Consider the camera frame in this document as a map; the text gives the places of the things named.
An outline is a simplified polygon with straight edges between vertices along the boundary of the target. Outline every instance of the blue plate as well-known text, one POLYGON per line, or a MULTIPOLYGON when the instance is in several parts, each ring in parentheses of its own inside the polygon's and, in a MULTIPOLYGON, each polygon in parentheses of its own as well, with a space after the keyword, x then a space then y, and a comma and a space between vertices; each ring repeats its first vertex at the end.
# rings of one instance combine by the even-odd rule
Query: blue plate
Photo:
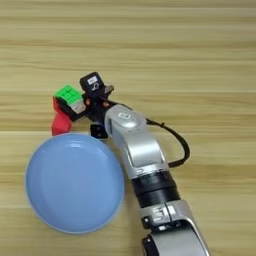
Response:
POLYGON ((71 234, 105 226, 124 197, 123 172, 113 152, 93 137, 74 133, 52 137, 35 151, 25 186, 35 213, 71 234))

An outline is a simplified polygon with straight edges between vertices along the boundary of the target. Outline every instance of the wood grain surface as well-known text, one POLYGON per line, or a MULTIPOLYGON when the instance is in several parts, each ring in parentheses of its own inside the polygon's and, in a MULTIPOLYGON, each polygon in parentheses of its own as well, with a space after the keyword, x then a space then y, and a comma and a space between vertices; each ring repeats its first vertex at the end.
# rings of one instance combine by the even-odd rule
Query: wood grain surface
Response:
POLYGON ((0 255, 142 255, 128 182, 115 220, 82 236, 48 228, 24 192, 28 159, 51 136, 52 94, 91 71, 189 141, 191 160, 172 172, 213 256, 256 255, 255 0, 0 0, 0 255))

